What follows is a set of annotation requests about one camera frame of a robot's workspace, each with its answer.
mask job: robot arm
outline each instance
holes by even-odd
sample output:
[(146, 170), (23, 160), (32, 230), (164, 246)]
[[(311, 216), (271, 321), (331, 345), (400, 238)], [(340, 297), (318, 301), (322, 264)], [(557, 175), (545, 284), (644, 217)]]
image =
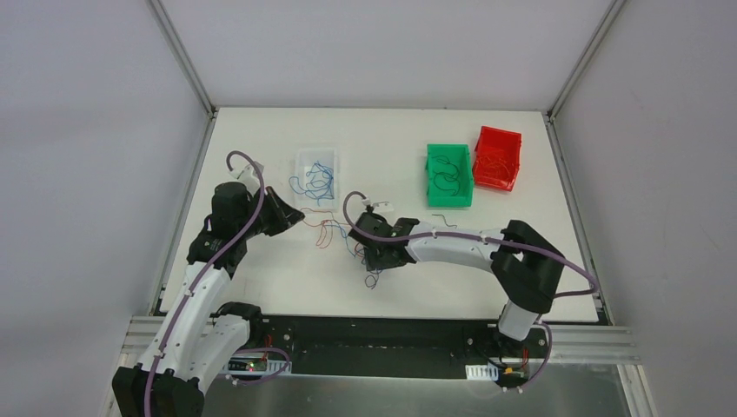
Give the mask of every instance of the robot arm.
[[(259, 334), (260, 308), (228, 303), (218, 310), (212, 331), (204, 339), (201, 337), (223, 290), (246, 255), (247, 240), (260, 234), (278, 235), (304, 218), (271, 187), (266, 188), (261, 211), (249, 229), (208, 267), (196, 288), (191, 287), (207, 261), (245, 227), (255, 210), (256, 198), (241, 182), (226, 182), (215, 188), (212, 214), (189, 247), (189, 265), (174, 303), (177, 307), (167, 313), (138, 364), (118, 368), (113, 378), (113, 391), (122, 415), (144, 414), (146, 380), (158, 358), (151, 386), (152, 415), (199, 416), (204, 395), (223, 364), (249, 342), (252, 334)], [(167, 342), (160, 350), (163, 340)]]
[[(509, 301), (501, 313), (498, 330), (514, 341), (523, 341), (541, 314), (550, 311), (561, 279), (563, 265), (546, 256), (484, 242), (485, 237), (499, 241), (518, 242), (562, 254), (525, 222), (513, 220), (506, 228), (488, 230), (456, 229), (434, 226), (417, 219), (400, 218), (394, 226), (373, 212), (370, 206), (361, 214), (355, 226), (378, 237), (402, 237), (428, 234), (402, 242), (377, 242), (351, 230), (349, 236), (364, 247), (369, 271), (397, 268), (407, 263), (424, 261), (449, 262), (465, 265), (496, 276)], [(470, 240), (447, 235), (450, 232), (478, 235)]]

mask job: white connector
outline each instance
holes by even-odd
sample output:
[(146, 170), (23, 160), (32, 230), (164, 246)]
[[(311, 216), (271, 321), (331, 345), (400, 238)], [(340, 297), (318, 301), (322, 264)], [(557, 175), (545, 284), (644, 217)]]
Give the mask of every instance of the white connector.
[[(255, 163), (258, 170), (263, 174), (263, 165), (258, 162)], [(240, 171), (237, 169), (233, 169), (229, 173), (230, 176), (235, 178), (237, 181), (245, 184), (246, 189), (251, 193), (255, 193), (256, 190), (258, 190), (261, 186), (261, 183), (258, 182), (258, 175), (256, 175), (253, 166), (251, 166), (250, 164), (246, 165), (246, 167), (241, 169)]]

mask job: metal frame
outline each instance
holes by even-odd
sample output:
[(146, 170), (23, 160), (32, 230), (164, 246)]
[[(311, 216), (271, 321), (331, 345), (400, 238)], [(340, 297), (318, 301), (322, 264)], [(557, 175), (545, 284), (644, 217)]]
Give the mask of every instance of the metal frame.
[(159, 268), (159, 276), (154, 286), (154, 293), (149, 298), (149, 314), (156, 314), (158, 305), (161, 302), (163, 290), (166, 288), (166, 281), (171, 273), (171, 267), (174, 265), (174, 258), (176, 256), (176, 247), (179, 240), (182, 238), (182, 232), (184, 231), (184, 223), (187, 221), (187, 213), (189, 213), (189, 207), (192, 205), (192, 199), (195, 196), (195, 188), (197, 185), (197, 179), (200, 177), (202, 172), (203, 164), (205, 161), (205, 155), (207, 155), (207, 149), (209, 141), (212, 138), (213, 129), (215, 129), (215, 122), (217, 120), (217, 112), (213, 113), (212, 117), (208, 121), (207, 128), (203, 135), (203, 141), (200, 143), (200, 148), (197, 150), (197, 156), (194, 160), (192, 167), (192, 174), (187, 179), (186, 192), (182, 206), (176, 213), (176, 221), (174, 229), (171, 231), (171, 237), (169, 239), (169, 249), (166, 251), (165, 256), (161, 262)]
[(553, 157), (555, 158), (555, 167), (558, 169), (558, 176), (561, 178), (561, 184), (563, 185), (563, 194), (566, 196), (566, 203), (568, 204), (568, 212), (571, 215), (571, 221), (574, 224), (574, 232), (576, 234), (576, 240), (578, 241), (579, 249), (581, 250), (581, 259), (583, 260), (584, 268), (590, 272), (594, 278), (599, 282), (602, 290), (594, 296), (597, 309), (601, 310), (604, 314), (604, 321), (609, 324), (615, 324), (614, 317), (610, 311), (606, 301), (605, 293), (607, 292), (604, 288), (606, 285), (602, 285), (599, 275), (596, 272), (596, 265), (594, 263), (594, 256), (591, 254), (591, 247), (588, 244), (588, 238), (586, 236), (586, 229), (583, 226), (583, 220), (581, 219), (581, 212), (578, 209), (578, 200), (576, 198), (576, 192), (573, 183), (573, 177), (566, 164), (566, 158), (563, 155), (563, 149), (561, 143), (558, 141), (558, 135), (555, 132), (555, 124), (550, 121), (550, 118), (544, 116), (545, 127), (548, 130), (548, 139), (550, 140), (550, 147), (553, 150)]
[(187, 50), (182, 44), (182, 39), (176, 33), (176, 29), (174, 29), (174, 24), (169, 18), (169, 13), (167, 13), (166, 8), (163, 7), (161, 0), (146, 0), (146, 4), (151, 10), (151, 15), (154, 17), (156, 23), (159, 25), (159, 29), (161, 30), (166, 43), (171, 49), (171, 54), (174, 56), (176, 62), (179, 63), (179, 66), (182, 68), (184, 77), (187, 78), (189, 85), (192, 86), (195, 94), (197, 94), (197, 99), (203, 106), (205, 113), (207, 113), (208, 117), (212, 118), (213, 113), (215, 113), (215, 106), (209, 99), (207, 90), (205, 89), (200, 76), (197, 75), (197, 71), (195, 70), (194, 64), (192, 64), (192, 60), (189, 59)]
[[(153, 341), (163, 317), (134, 316), (130, 321), (118, 366), (133, 367)], [(209, 320), (203, 337), (213, 328)], [(652, 396), (642, 372), (632, 331), (625, 327), (551, 325), (553, 347), (550, 363), (565, 365), (617, 365), (624, 397), (633, 417), (657, 417)], [(119, 416), (112, 390), (108, 392), (103, 416)]]
[(555, 98), (553, 107), (548, 112), (548, 115), (553, 121), (555, 121), (558, 113), (561, 112), (563, 105), (566, 104), (568, 97), (571, 95), (571, 91), (573, 91), (576, 84), (581, 80), (581, 76), (596, 55), (596, 51), (601, 47), (601, 43), (604, 42), (604, 38), (607, 36), (607, 33), (609, 33), (609, 30), (612, 28), (614, 21), (620, 15), (625, 4), (627, 4), (627, 0), (612, 0), (612, 3), (609, 4), (607, 11), (604, 13), (604, 17), (599, 22), (599, 25), (596, 26), (594, 34), (591, 36), (591, 39), (588, 41), (586, 48), (584, 48), (581, 57), (574, 66), (573, 72), (568, 76), (568, 80), (563, 84), (561, 92), (558, 93), (558, 96)]
[[(163, 259), (162, 271), (156, 285), (156, 296), (153, 297), (150, 305), (150, 312), (154, 314), (156, 312), (158, 302), (160, 301), (160, 294), (165, 286), (166, 277), (168, 276), (174, 261), (176, 244), (178, 243), (183, 231), (184, 220), (192, 202), (196, 180), (202, 169), (204, 157), (209, 146), (209, 140), (215, 126), (217, 112), (216, 107), (209, 99), (202, 80), (199, 75), (197, 75), (196, 69), (189, 59), (186, 49), (183, 47), (182, 40), (176, 33), (174, 25), (172, 24), (161, 0), (147, 0), (147, 4), (150, 7), (153, 17), (156, 19), (172, 54), (182, 68), (183, 74), (187, 78), (192, 89), (195, 91), (205, 112), (209, 116), (209, 123), (203, 137), (203, 142), (198, 151), (197, 158), (192, 169), (192, 174), (188, 179), (186, 196), (184, 198), (182, 208), (177, 214), (176, 227), (171, 236), (169, 251)], [(565, 156), (563, 155), (558, 136), (555, 132), (555, 118), (565, 106), (572, 91), (581, 80), (587, 67), (593, 61), (596, 52), (601, 47), (602, 42), (611, 29), (614, 21), (620, 15), (626, 4), (627, 0), (611, 1), (603, 18), (597, 25), (594, 34), (582, 52), (581, 57), (561, 89), (561, 92), (556, 97), (553, 106), (548, 111), (547, 115), (544, 115), (556, 167), (561, 178), (561, 184), (563, 185), (569, 213), (574, 224), (574, 231), (581, 249), (581, 257), (586, 269), (594, 275), (596, 275), (594, 259), (591, 254), (586, 231), (581, 220), (581, 213), (578, 209), (576, 192), (571, 178), (571, 173), (566, 164)], [(604, 302), (602, 294), (599, 294), (599, 297), (601, 305), (597, 307), (604, 312), (606, 321), (614, 323), (614, 318), (608, 311), (608, 306), (606, 302)], [(161, 327), (162, 322), (163, 317), (134, 316), (130, 322), (129, 330), (126, 334), (117, 365), (126, 367), (134, 366), (137, 362), (138, 355), (151, 343), (154, 335), (159, 330), (159, 327)], [(627, 400), (631, 415), (636, 417), (658, 416), (657, 411), (654, 408), (653, 398), (641, 365), (641, 358), (637, 354), (637, 347), (635, 346), (632, 332), (629, 328), (581, 325), (553, 325), (551, 328), (553, 329), (554, 337), (553, 351), (550, 358), (551, 363), (616, 365), (621, 378), (622, 390)], [(206, 326), (203, 335), (207, 334), (210, 329), (212, 329), (212, 321), (210, 321)], [(112, 390), (109, 390), (106, 398), (103, 415), (120, 415), (116, 407)]]

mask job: red wire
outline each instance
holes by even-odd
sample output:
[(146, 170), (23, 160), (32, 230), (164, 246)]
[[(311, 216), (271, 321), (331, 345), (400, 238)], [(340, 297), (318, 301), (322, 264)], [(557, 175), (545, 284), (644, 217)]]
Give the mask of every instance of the red wire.
[(522, 366), (521, 367), (524, 368), (525, 366), (527, 366), (528, 362), (529, 362), (529, 351), (525, 347), (522, 349)]
[(332, 211), (327, 211), (327, 210), (313, 210), (312, 208), (306, 208), (306, 207), (300, 208), (300, 210), (308, 210), (308, 211), (310, 211), (312, 213), (320, 213), (320, 214), (328, 214), (328, 215), (330, 215), (330, 217), (331, 217), (330, 219), (323, 220), (323, 221), (321, 221), (318, 224), (309, 224), (309, 223), (305, 222), (304, 220), (302, 220), (302, 222), (304, 224), (310, 226), (311, 228), (320, 228), (320, 235), (317, 236), (317, 241), (315, 242), (315, 246), (317, 246), (320, 249), (327, 248), (328, 246), (330, 246), (330, 243), (333, 241), (333, 234), (334, 234), (335, 231), (333, 230), (333, 228), (330, 228), (330, 231), (328, 231), (328, 226), (327, 226), (330, 222), (334, 222), (335, 224), (338, 224), (338, 225), (341, 225), (341, 226), (346, 226), (346, 227), (349, 227), (350, 226), (348, 223), (343, 223), (343, 222), (337, 221), (335, 219), (335, 215), (333, 214)]
[[(263, 338), (263, 346), (266, 348), (271, 348), (271, 342), (272, 342), (271, 334), (267, 334), (266, 337)], [(268, 353), (264, 352), (263, 356), (261, 357), (261, 362), (266, 361), (266, 357), (268, 355), (269, 355)]]

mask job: reflective floor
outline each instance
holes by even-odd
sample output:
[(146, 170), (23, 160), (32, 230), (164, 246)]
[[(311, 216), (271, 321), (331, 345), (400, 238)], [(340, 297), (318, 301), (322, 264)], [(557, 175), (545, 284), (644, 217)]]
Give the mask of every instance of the reflective floor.
[(290, 376), (261, 386), (218, 380), (203, 416), (629, 416), (615, 366), (554, 365), (523, 394), (492, 382)]

